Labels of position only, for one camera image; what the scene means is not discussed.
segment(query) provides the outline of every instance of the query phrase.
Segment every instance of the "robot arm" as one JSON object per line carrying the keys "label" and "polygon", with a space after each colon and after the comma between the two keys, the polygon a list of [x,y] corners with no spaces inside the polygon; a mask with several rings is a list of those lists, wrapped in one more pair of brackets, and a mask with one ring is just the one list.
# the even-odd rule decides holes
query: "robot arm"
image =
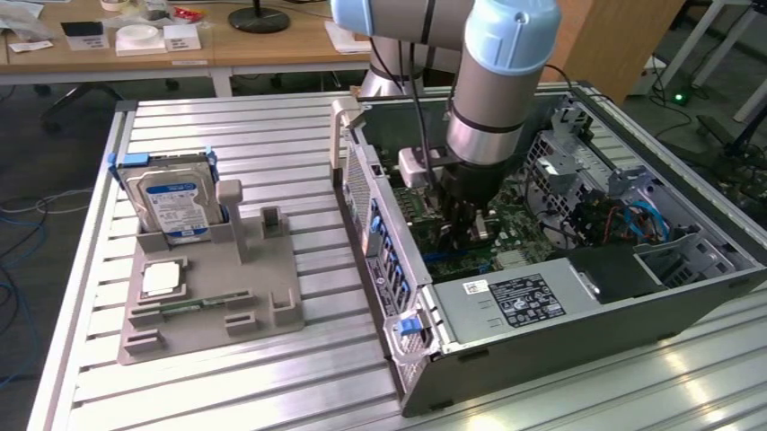
{"label": "robot arm", "polygon": [[481,224],[515,155],[553,51],[556,0],[332,0],[332,11],[356,33],[463,51],[447,133],[457,163],[443,166],[439,187],[444,216],[461,234]]}

